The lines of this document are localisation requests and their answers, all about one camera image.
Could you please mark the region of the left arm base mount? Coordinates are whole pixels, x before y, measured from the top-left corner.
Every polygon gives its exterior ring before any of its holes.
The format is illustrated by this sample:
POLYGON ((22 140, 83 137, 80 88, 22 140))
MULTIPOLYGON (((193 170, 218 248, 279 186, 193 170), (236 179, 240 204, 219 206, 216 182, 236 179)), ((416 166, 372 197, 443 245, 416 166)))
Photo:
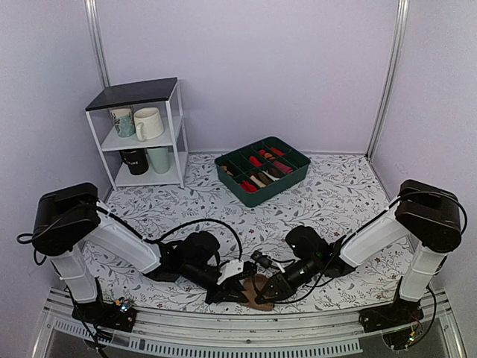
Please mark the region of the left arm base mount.
POLYGON ((90 323, 95 328, 105 327, 131 333, 136 321, 137 311, 130 299, 120 297, 114 302, 105 302, 101 285, 95 278, 97 296, 93 302, 78 303, 74 298, 72 317, 84 323, 90 323))

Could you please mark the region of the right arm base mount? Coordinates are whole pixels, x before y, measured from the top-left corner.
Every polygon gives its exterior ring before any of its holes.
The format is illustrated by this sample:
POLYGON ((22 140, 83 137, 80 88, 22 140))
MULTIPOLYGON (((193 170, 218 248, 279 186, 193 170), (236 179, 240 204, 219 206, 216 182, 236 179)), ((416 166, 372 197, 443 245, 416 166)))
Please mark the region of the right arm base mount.
POLYGON ((410 324, 424 317, 420 301, 407 301, 400 297, 401 283, 402 279, 399 280, 394 299, 390 304, 359 311, 358 322, 364 328, 365 333, 410 324))

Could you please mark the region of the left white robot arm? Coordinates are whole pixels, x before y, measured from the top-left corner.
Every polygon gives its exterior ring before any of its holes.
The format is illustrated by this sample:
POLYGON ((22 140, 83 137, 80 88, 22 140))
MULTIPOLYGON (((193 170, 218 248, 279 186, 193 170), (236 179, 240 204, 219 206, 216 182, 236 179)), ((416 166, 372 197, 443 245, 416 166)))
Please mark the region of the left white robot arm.
POLYGON ((83 313, 103 324, 110 306, 100 299, 101 287, 89 272, 79 245, 90 242, 132 265, 146 278, 174 282, 184 277, 206 290, 207 304, 247 303, 241 281, 242 258, 221 262, 218 240, 206 231, 166 242, 146 239, 113 213, 91 183, 81 183, 41 196, 31 244, 53 263, 83 313))

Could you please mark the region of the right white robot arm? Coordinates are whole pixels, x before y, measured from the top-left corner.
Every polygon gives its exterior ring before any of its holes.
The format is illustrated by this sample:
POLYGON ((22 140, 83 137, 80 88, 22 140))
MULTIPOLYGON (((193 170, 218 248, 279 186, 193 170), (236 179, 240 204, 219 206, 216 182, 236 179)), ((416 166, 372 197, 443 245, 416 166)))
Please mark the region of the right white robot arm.
POLYGON ((451 192, 405 180, 395 199, 375 218, 329 244, 309 226, 297 226, 285 237, 298 261, 270 277, 256 290, 258 304, 292 304, 292 296, 312 278, 346 276, 396 241, 412 235, 419 244, 397 287, 397 299, 385 310, 392 325, 414 313, 432 277, 460 244, 468 216, 451 192))

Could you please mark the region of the brown ribbed sock pair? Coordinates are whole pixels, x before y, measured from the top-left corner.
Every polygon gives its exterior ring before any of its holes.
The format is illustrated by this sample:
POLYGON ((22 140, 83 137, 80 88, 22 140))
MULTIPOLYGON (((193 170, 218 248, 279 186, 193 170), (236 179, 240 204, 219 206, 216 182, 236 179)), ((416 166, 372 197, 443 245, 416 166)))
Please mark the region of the brown ribbed sock pair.
POLYGON ((247 303, 241 303, 242 306, 250 308, 252 310, 270 312, 274 309, 274 304, 265 303, 258 304, 256 303, 256 298, 258 293, 268 282, 268 278, 263 274, 255 274, 253 277, 249 277, 244 280, 242 293, 248 299, 247 303))

